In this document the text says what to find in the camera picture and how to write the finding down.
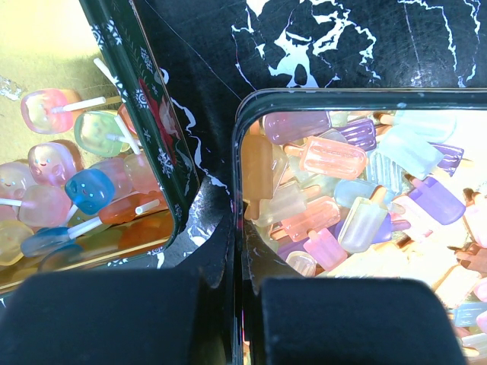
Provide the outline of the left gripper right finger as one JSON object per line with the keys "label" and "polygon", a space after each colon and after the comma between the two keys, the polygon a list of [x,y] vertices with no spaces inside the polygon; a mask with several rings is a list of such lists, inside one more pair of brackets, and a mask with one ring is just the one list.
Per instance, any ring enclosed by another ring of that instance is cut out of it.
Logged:
{"label": "left gripper right finger", "polygon": [[395,278],[305,278],[241,224],[243,323],[254,364],[464,364],[441,302]]}

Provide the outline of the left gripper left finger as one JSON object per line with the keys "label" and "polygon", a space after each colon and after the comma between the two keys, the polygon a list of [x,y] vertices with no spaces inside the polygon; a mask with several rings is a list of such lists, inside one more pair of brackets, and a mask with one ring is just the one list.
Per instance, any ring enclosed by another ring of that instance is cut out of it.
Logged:
{"label": "left gripper left finger", "polygon": [[1,317],[3,364],[230,364],[234,223],[173,268],[43,273]]}

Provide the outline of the gold tin with gummies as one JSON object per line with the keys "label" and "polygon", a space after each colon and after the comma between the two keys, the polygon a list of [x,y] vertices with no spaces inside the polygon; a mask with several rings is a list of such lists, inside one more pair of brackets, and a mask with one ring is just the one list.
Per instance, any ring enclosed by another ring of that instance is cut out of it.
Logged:
{"label": "gold tin with gummies", "polygon": [[485,89],[268,89],[239,106],[237,229],[305,278],[395,278],[486,362]]}

